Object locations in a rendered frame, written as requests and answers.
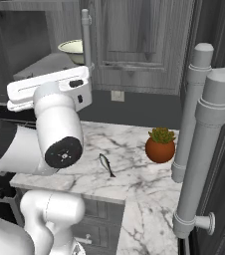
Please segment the white wall outlet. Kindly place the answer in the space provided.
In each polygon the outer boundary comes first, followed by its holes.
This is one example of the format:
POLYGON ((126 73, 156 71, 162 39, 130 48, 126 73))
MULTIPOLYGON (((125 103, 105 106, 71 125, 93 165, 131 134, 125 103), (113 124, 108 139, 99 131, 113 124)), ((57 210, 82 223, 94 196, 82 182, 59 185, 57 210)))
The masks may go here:
POLYGON ((111 97, 114 102, 123 102, 124 101, 124 92, 111 91, 111 97))

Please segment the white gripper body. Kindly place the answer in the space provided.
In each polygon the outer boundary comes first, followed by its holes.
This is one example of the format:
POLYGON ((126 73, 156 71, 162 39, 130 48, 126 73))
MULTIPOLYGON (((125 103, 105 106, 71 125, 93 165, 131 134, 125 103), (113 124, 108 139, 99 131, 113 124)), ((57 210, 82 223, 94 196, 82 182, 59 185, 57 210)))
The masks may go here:
POLYGON ((59 88, 60 80, 60 75, 52 73, 10 83, 7 109, 11 112, 39 111, 62 105, 65 96, 59 88))

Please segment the dark grey fridge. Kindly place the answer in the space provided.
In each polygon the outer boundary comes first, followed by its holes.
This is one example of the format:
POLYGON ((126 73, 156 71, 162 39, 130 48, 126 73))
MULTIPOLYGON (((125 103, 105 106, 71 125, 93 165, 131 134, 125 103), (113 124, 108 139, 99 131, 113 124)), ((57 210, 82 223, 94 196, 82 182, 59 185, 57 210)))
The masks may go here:
MULTIPOLYGON (((214 47, 212 66, 225 66, 225 0, 195 0, 186 57, 199 43, 214 47)), ((223 126, 199 202, 197 213, 213 212, 216 227, 212 235, 194 229, 188 241, 178 241, 178 255, 225 255, 225 125, 223 126)))

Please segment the grey wooden base cabinet door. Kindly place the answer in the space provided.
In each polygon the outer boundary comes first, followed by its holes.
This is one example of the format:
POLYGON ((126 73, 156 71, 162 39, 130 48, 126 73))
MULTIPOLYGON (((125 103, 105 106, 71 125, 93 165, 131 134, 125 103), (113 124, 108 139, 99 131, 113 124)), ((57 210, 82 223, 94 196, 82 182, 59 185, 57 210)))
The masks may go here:
POLYGON ((72 227, 74 236, 91 235, 92 245, 82 244, 87 255, 116 255, 120 225, 107 220, 85 217, 72 227))

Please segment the cream bowl with green rim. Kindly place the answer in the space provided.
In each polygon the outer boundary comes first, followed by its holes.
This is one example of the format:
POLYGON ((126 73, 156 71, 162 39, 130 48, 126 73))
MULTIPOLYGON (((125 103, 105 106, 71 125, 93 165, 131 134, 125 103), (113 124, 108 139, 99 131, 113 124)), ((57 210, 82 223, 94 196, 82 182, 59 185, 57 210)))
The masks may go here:
POLYGON ((66 53, 74 64, 83 65, 85 63, 82 40, 71 40, 64 42, 58 46, 58 49, 61 52, 66 53))

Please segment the green plant in brown pot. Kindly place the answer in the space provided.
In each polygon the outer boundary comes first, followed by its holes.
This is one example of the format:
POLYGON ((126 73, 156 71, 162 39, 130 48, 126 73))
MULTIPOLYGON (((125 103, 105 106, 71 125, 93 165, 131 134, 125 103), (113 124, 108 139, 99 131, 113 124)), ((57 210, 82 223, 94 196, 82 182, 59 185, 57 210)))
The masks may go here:
POLYGON ((166 163, 175 154, 174 132, 167 127, 155 127, 145 144, 147 157, 155 163, 166 163))

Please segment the small grey raw fish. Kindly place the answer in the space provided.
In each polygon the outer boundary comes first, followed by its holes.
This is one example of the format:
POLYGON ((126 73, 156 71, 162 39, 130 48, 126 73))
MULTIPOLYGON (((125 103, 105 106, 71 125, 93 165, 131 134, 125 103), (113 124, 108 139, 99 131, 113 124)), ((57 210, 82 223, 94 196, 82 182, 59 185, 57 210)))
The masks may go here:
POLYGON ((114 177, 109 160, 102 153, 99 155, 99 158, 102 166, 110 173, 110 177, 114 177))

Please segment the grey wooden drawer front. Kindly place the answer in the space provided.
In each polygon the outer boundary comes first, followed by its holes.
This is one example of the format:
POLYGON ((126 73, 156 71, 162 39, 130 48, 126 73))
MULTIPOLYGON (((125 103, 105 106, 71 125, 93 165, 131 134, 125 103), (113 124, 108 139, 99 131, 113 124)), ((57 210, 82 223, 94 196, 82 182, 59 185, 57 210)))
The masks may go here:
POLYGON ((84 199, 86 214, 92 217, 106 219, 111 222, 121 221, 124 206, 121 204, 84 199))

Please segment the grey wooden wall cabinet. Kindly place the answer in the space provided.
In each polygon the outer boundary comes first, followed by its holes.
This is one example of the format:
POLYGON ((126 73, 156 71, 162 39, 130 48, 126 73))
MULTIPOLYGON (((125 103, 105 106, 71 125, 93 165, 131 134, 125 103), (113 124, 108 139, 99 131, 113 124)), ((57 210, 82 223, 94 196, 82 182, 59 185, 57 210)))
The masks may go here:
POLYGON ((58 46, 81 39, 79 0, 0 0, 0 32, 15 80, 37 71, 58 46))

